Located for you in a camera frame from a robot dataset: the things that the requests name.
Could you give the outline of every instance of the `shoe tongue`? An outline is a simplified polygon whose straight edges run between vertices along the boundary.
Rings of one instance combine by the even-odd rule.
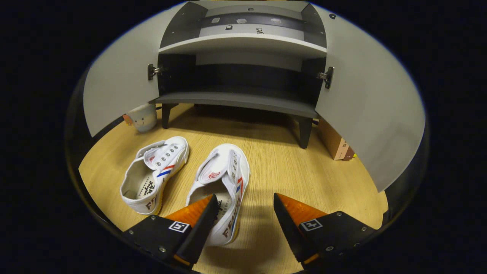
[[[161,168],[164,168],[163,166],[157,166],[156,165],[156,159],[162,159],[162,157],[165,157],[166,150],[169,149],[168,144],[164,144],[163,147],[155,147],[147,150],[144,153],[144,163],[147,165],[152,170],[160,170]]]
[[[228,154],[217,154],[201,170],[198,181],[202,184],[208,184],[221,179],[228,167]]]

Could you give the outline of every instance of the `cabinet shelf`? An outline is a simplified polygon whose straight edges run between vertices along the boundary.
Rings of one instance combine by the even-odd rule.
[[[270,34],[232,33],[198,37],[159,49],[160,54],[197,54],[221,50],[279,53],[303,59],[326,57],[326,48],[298,39]]]
[[[315,106],[297,94],[275,89],[248,86],[209,86],[163,94],[153,103],[195,103],[223,105],[274,111],[289,115],[317,118]]]

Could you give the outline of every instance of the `white sneaker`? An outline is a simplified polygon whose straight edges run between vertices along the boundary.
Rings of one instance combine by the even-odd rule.
[[[158,214],[162,207],[162,190],[169,178],[187,162],[188,155],[187,141],[180,136],[139,150],[120,186],[123,201],[137,213]]]
[[[215,194],[220,207],[206,246],[221,246],[235,239],[235,224],[249,177],[250,167],[244,152],[232,144],[214,148],[198,169],[186,206]]]

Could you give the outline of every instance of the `open cabinet door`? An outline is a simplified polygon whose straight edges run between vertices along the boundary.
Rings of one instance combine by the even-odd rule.
[[[148,80],[147,66],[157,67],[162,36],[184,4],[140,23],[93,62],[83,91],[83,108],[92,137],[129,110],[159,97],[157,77]]]
[[[326,70],[334,67],[330,88],[322,84],[316,112],[350,144],[382,191],[419,147],[425,127],[421,97],[405,68],[377,40],[315,8],[326,31]]]

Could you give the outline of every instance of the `brown box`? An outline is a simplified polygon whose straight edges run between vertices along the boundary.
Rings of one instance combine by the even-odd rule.
[[[333,160],[348,161],[354,157],[354,151],[327,121],[319,120],[318,131]]]

